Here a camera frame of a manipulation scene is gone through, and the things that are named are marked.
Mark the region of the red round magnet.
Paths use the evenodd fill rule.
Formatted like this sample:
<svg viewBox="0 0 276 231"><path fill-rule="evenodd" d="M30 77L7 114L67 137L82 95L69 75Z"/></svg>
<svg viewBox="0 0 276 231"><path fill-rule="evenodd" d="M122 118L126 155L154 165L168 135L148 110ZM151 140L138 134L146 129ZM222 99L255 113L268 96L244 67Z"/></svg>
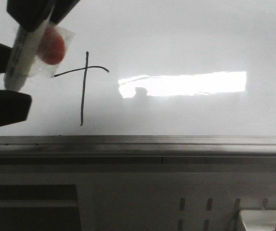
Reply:
<svg viewBox="0 0 276 231"><path fill-rule="evenodd" d="M74 32L49 23L36 51L29 76L39 75L53 78L60 63L64 60L74 36Z"/></svg>

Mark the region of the white whiteboard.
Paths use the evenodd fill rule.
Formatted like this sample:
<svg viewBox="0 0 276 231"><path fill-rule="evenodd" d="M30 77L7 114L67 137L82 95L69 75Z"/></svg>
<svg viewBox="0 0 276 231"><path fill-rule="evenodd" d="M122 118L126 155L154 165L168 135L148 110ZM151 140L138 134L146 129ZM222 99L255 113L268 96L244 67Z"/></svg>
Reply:
<svg viewBox="0 0 276 231"><path fill-rule="evenodd" d="M276 0L82 0L19 135L276 136Z"/></svg>

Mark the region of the aluminium whiteboard frame rail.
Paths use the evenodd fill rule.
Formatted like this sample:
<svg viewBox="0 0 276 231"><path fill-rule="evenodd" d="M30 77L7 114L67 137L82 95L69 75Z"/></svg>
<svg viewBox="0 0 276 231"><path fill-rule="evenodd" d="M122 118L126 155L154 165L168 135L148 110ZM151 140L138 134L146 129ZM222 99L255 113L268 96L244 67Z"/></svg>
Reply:
<svg viewBox="0 0 276 231"><path fill-rule="evenodd" d="M0 164L276 164L276 136L0 136Z"/></svg>

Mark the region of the white whiteboard marker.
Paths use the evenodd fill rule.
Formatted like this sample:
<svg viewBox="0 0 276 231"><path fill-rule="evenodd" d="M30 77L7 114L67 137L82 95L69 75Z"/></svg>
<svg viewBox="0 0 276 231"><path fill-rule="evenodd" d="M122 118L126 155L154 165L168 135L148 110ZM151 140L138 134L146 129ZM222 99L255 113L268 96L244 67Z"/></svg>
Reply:
<svg viewBox="0 0 276 231"><path fill-rule="evenodd" d="M33 32L18 28L4 75L6 90L18 92L24 86L48 23L44 20Z"/></svg>

